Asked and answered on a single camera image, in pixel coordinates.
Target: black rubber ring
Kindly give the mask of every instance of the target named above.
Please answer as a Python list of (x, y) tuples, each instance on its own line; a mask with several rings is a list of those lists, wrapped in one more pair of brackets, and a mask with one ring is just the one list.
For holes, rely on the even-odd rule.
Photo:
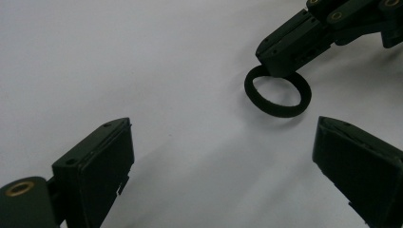
[(255, 88), (255, 85), (253, 84), (254, 79), (263, 76), (270, 77), (270, 73), (264, 66), (256, 66), (255, 68), (251, 69), (251, 71), (249, 71), (245, 79), (244, 86), (246, 95), (248, 95), (249, 99), (252, 101), (254, 105), (256, 105), (260, 110), (269, 115), (281, 118), (296, 117), (297, 115), (305, 111), (305, 109), (311, 102), (312, 92), (308, 83), (302, 76), (294, 72), (291, 75), (283, 78), (288, 82), (290, 82), (291, 84), (293, 84), (299, 92), (301, 101), (298, 105), (295, 106), (284, 106), (274, 104), (263, 98), (258, 93), (258, 90)]

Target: white surface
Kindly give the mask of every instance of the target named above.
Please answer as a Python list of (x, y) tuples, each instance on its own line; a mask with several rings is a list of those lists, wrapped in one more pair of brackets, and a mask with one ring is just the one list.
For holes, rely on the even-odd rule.
[[(1, 1), (0, 184), (50, 178), (92, 130), (129, 117), (136, 162), (103, 227), (367, 227), (312, 162), (317, 118), (403, 149), (402, 46), (376, 34), (331, 48), (299, 71), (307, 111), (270, 117), (243, 80), (304, 4)], [(280, 80), (259, 89), (298, 98)]]

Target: robotic hand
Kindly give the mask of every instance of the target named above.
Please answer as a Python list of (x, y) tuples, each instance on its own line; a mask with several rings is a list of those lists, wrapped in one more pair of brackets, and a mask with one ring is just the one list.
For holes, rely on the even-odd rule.
[[(261, 66), (245, 79), (245, 91), (253, 104), (270, 115), (290, 118), (302, 113), (312, 97), (308, 83), (296, 73), (332, 43), (344, 46), (361, 35), (380, 32), (384, 48), (403, 41), (401, 0), (308, 0), (303, 9), (259, 45), (256, 56)], [(301, 101), (283, 106), (264, 99), (253, 80), (262, 76), (283, 78), (299, 91)]]

